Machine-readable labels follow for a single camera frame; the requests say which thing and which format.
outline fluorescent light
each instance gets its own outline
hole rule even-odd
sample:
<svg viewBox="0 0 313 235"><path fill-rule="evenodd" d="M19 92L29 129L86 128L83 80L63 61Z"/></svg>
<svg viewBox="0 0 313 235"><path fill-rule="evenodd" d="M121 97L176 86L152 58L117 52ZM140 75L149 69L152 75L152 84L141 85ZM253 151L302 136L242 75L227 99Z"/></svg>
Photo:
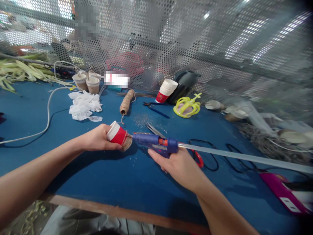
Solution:
<svg viewBox="0 0 313 235"><path fill-rule="evenodd" d="M210 15L210 11L208 11L208 13L206 13L203 18L206 19L209 17L209 15Z"/></svg>

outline wooden table edge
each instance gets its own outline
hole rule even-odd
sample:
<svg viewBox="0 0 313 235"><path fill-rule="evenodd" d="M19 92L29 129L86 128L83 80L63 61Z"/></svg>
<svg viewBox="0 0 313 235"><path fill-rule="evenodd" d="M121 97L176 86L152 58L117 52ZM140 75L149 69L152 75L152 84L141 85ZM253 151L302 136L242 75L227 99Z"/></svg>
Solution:
<svg viewBox="0 0 313 235"><path fill-rule="evenodd" d="M209 228L203 225L197 225L190 222L167 218L159 215L153 215L140 211L128 210L118 206L110 206L98 202L80 200L71 197L46 193L42 194L39 197L39 200L43 200L56 205L63 205L81 210L97 212L101 214L108 214L110 216L116 216L120 218L141 221L149 224L155 224L158 226L172 228L198 235L211 234Z"/></svg>

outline pliers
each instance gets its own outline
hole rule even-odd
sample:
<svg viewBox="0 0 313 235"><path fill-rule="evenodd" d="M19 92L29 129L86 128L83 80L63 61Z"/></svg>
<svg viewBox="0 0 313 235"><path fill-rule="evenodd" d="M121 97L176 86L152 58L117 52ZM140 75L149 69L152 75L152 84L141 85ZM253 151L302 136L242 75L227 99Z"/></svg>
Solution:
<svg viewBox="0 0 313 235"><path fill-rule="evenodd" d="M144 102L144 103L143 103L143 105L148 106L149 109L151 109L151 110L157 112L158 114L161 114L162 116L164 116L164 117L166 117L166 118L170 118L170 117L167 116L166 114L164 114L164 113L162 113L162 112L160 112L160 111L154 109L154 108L153 108L153 107L154 107L154 104L155 104L155 105L167 105L167 104L164 104L164 103L156 103L156 102L149 102L149 103Z"/></svg>

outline pants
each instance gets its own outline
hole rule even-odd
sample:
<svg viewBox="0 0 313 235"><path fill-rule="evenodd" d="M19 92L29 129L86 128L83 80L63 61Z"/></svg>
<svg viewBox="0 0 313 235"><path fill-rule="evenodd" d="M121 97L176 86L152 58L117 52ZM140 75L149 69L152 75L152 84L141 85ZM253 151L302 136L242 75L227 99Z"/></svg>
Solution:
<svg viewBox="0 0 313 235"><path fill-rule="evenodd" d="M155 235L155 226L66 206L58 206L41 235L91 235L111 229L120 235Z"/></svg>

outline red paper cup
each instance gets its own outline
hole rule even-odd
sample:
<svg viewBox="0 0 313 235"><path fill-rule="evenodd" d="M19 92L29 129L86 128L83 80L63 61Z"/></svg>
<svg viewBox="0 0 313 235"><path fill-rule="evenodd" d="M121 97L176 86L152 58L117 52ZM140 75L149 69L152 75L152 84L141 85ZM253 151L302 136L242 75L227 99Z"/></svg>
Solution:
<svg viewBox="0 0 313 235"><path fill-rule="evenodd" d="M163 94L159 91L159 93L157 94L157 97L156 97L156 102L158 102L158 103L164 103L168 97L169 97L169 95L168 95L168 96L163 95Z"/></svg>
<svg viewBox="0 0 313 235"><path fill-rule="evenodd" d="M116 121L114 121L110 126L111 129L107 133L107 140L112 143L118 143L122 145L125 140L126 131L120 127Z"/></svg>

